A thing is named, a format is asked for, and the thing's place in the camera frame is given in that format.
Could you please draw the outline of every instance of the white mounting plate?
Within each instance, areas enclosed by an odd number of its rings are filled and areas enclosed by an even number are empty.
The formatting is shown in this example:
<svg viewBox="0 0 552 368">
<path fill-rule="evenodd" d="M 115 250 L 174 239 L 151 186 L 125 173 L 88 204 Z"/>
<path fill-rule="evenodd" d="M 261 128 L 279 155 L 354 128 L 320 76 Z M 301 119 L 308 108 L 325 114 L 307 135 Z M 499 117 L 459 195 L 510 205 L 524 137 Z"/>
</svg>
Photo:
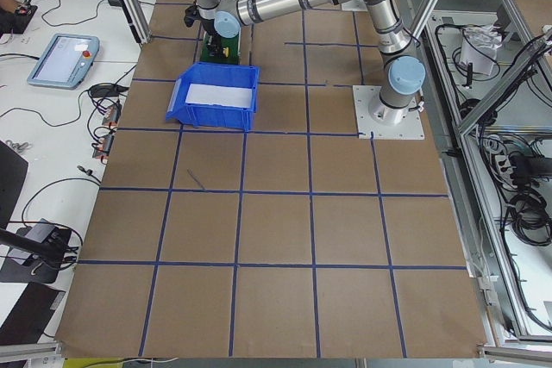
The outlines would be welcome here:
<svg viewBox="0 0 552 368">
<path fill-rule="evenodd" d="M 363 0 L 349 0 L 348 2 L 342 3 L 342 10 L 346 10 L 347 12 L 368 11 Z"/>
<path fill-rule="evenodd" d="M 423 140 L 422 121 L 417 111 L 409 112 L 406 118 L 394 127 L 389 127 L 375 121 L 368 113 L 368 103 L 373 96 L 380 93 L 380 86 L 354 85 L 354 111 L 356 112 L 356 126 L 359 138 L 375 140 Z M 412 99 L 411 107 L 416 106 L 416 100 Z"/>
</svg>

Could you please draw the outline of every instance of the tablet device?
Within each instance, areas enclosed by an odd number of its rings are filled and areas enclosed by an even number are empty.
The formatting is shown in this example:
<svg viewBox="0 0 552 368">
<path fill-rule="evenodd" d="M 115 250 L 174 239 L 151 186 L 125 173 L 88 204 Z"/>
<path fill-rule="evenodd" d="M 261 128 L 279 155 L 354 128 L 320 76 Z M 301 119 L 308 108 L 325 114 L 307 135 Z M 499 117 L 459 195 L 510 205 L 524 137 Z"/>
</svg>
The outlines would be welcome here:
<svg viewBox="0 0 552 368">
<path fill-rule="evenodd" d="M 73 89 L 92 66 L 100 48 L 96 36 L 55 34 L 27 82 L 36 86 Z"/>
</svg>

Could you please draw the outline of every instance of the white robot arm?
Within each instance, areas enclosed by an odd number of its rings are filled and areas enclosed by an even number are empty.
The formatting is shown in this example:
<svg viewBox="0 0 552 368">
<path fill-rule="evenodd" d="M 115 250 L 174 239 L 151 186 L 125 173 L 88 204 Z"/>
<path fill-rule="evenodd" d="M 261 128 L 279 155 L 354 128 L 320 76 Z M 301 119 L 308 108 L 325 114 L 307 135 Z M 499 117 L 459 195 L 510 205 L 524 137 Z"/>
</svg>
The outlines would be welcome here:
<svg viewBox="0 0 552 368">
<path fill-rule="evenodd" d="M 301 9 L 324 3 L 341 4 L 349 0 L 197 0 L 196 8 L 205 30 L 232 38 L 240 26 L 261 23 Z M 379 51 L 386 69 L 386 81 L 370 113 L 379 122 L 395 125 L 408 112 L 412 96 L 422 86 L 425 69 L 409 56 L 412 37 L 405 28 L 395 0 L 364 0 L 379 36 Z"/>
</svg>

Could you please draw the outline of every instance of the blue plastic bin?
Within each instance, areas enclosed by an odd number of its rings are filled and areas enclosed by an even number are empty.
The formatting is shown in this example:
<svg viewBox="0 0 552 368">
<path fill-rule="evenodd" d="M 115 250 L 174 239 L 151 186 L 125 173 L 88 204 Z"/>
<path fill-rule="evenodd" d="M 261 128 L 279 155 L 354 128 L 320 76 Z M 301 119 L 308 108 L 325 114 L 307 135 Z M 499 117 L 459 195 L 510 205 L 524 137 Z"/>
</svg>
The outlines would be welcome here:
<svg viewBox="0 0 552 368">
<path fill-rule="evenodd" d="M 172 90 L 166 120 L 176 118 L 183 124 L 194 127 L 226 127 L 249 131 L 253 127 L 257 111 L 257 66 L 220 65 L 197 62 L 179 76 Z M 186 103 L 190 84 L 206 84 L 251 89 L 251 104 L 248 108 Z"/>
</svg>

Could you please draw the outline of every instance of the light blue joint cap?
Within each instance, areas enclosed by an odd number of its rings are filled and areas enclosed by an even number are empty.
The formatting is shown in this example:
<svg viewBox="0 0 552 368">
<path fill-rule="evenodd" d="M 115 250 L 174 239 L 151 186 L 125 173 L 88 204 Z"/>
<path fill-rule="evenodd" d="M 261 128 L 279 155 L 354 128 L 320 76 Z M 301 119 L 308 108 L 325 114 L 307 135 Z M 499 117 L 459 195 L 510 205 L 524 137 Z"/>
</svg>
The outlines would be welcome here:
<svg viewBox="0 0 552 368">
<path fill-rule="evenodd" d="M 234 38 L 240 33 L 240 23 L 228 12 L 216 12 L 215 30 L 223 38 Z"/>
<path fill-rule="evenodd" d="M 412 95 L 422 88 L 425 67 L 412 56 L 401 56 L 391 63 L 389 83 L 401 95 Z"/>
</svg>

